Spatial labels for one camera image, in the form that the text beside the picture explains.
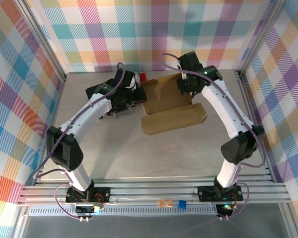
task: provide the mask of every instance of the red object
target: red object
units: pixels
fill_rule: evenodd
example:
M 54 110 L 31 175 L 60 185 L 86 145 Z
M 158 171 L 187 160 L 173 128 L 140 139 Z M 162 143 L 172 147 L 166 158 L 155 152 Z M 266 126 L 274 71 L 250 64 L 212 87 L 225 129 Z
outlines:
M 147 81 L 147 76 L 145 72 L 139 73 L 139 78 L 140 78 L 140 83 L 146 82 Z

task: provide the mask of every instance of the gray floor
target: gray floor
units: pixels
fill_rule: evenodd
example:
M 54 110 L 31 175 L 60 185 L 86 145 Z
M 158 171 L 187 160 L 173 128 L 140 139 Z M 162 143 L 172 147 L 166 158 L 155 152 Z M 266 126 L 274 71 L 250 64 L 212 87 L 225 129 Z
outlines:
M 215 215 L 103 216 L 80 223 L 66 216 L 28 218 L 24 238 L 286 238 L 277 204 L 249 204 L 230 221 Z
M 226 86 L 237 104 L 246 113 L 245 104 L 232 70 L 220 70 Z M 173 71 L 148 72 L 152 79 L 173 74 Z M 104 82 L 115 73 L 69 74 L 65 82 L 56 126 L 70 119 L 87 102 L 85 89 Z M 149 136 L 141 130 L 142 106 L 121 119 L 113 117 L 95 122 L 80 146 L 84 153 L 83 165 L 93 178 L 130 178 L 163 176 L 216 176 L 222 166 L 221 145 L 229 140 L 226 129 L 211 104 L 197 95 L 194 103 L 202 103 L 208 118 L 203 124 Z M 248 160 L 260 163 L 256 152 Z M 49 161 L 44 171 L 54 169 Z M 263 169 L 243 168 L 242 174 L 262 174 Z M 64 179 L 60 173 L 43 179 Z

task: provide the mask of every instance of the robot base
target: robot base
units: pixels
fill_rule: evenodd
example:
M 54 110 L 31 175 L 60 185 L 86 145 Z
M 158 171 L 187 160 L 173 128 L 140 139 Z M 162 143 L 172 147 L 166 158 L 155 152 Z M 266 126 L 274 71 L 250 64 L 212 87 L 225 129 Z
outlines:
M 86 198 L 77 192 L 73 187 L 67 189 L 66 203 L 105 203 L 109 202 L 110 188 L 109 187 L 91 187 L 88 189 Z
M 214 186 L 199 186 L 198 194 L 200 202 L 234 202 L 243 201 L 243 194 L 240 186 L 236 185 L 235 190 L 226 197 L 218 198 Z

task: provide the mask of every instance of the cardboard box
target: cardboard box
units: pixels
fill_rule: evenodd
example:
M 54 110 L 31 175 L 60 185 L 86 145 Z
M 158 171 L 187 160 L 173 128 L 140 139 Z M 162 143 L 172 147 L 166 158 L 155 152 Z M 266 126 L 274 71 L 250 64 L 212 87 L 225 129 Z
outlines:
M 148 135 L 176 130 L 203 123 L 207 116 L 201 103 L 192 104 L 191 95 L 182 95 L 174 74 L 142 83 L 148 100 L 143 108 L 148 116 L 142 117 L 142 130 Z

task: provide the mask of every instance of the open cardboard box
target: open cardboard box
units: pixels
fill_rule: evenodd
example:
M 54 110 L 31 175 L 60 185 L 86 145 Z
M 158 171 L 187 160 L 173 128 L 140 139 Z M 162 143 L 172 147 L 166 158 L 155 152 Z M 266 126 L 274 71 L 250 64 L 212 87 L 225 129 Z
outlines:
M 201 103 L 192 104 L 190 94 L 181 94 L 176 82 L 178 78 L 181 78 L 180 73 L 142 83 L 148 98 L 143 102 L 148 116 L 141 118 L 144 133 L 159 134 L 206 120 L 206 111 Z

